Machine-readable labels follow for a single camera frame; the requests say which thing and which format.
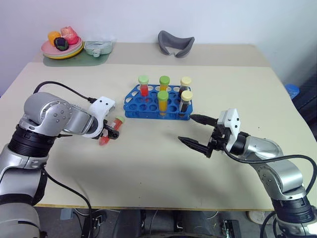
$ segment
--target table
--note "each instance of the table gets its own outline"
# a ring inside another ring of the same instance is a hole
[[[117,44],[105,64],[92,67],[47,67],[28,63],[0,99],[2,135],[9,142],[23,115],[23,104],[42,81],[55,80],[90,97],[116,101],[108,116],[124,115],[125,95],[141,74],[158,83],[168,75],[171,84],[182,76],[193,79],[193,113],[218,117],[222,110],[237,108],[241,130],[277,142],[284,154],[304,154],[317,159],[317,144],[296,111],[286,90],[264,57],[250,45],[195,45],[184,59],[164,56],[155,44]],[[50,92],[70,103],[89,103],[55,85]],[[212,127],[192,120],[126,119],[116,141],[101,147],[81,136],[57,139],[50,151],[47,170],[58,181],[83,193],[95,208],[159,208],[193,210],[270,210],[271,201],[251,166],[239,164],[220,152],[210,159],[190,150],[177,136],[206,144]],[[292,160],[311,178],[312,168]],[[309,194],[317,205],[316,186]],[[38,206],[84,207],[75,194],[48,182]]]

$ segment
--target green placemat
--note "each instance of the green placemat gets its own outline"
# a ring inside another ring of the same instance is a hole
[[[70,67],[70,66],[95,66],[104,63],[109,57],[107,55],[100,55],[93,57],[82,50],[79,54],[68,59],[50,59],[44,57],[43,63],[50,67]]]

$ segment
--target silver robotic arm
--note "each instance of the silver robotic arm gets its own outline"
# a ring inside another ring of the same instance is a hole
[[[41,167],[49,158],[56,138],[82,135],[97,139],[108,130],[105,116],[115,107],[106,97],[95,100],[88,110],[52,94],[39,92],[25,102],[24,115],[9,144],[0,154],[0,234],[2,238],[39,238],[40,223],[32,207],[44,196],[47,182]]]
[[[236,109],[221,112],[218,119],[202,115],[190,117],[198,123],[213,126],[214,130],[207,146],[187,137],[179,137],[184,144],[209,158],[213,150],[221,150],[240,163],[250,164],[272,200],[282,237],[317,238],[317,218],[307,199],[300,170],[289,160],[266,161],[283,156],[275,142],[239,132],[240,118]],[[312,159],[311,163],[315,170],[316,163]]]

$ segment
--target plate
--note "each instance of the plate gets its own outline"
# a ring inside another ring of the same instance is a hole
[[[60,51],[55,46],[52,46],[49,41],[45,41],[42,44],[41,51],[47,56],[62,56],[69,53],[73,53],[82,47],[83,41],[78,37],[78,42],[75,45],[70,45],[66,51]]]
[[[52,56],[48,56],[46,54],[43,54],[43,55],[45,57],[47,57],[47,58],[51,58],[51,59],[54,59],[54,60],[62,60],[62,59],[67,59],[67,58],[70,58],[70,57],[73,57],[73,56],[77,55],[78,53],[80,53],[83,50],[83,48],[84,48],[84,44],[77,51],[75,51],[75,52],[73,52],[73,53],[71,53],[69,55],[66,55],[66,56],[59,56],[59,57],[55,56],[55,57],[52,57]]]

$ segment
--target gray u-shaped object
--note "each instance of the gray u-shaped object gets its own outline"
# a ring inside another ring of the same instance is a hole
[[[170,55],[166,47],[180,49],[181,51],[175,55],[177,58],[185,57],[190,52],[194,41],[194,37],[178,38],[166,31],[160,31],[158,34],[158,45],[162,53],[164,55]]]

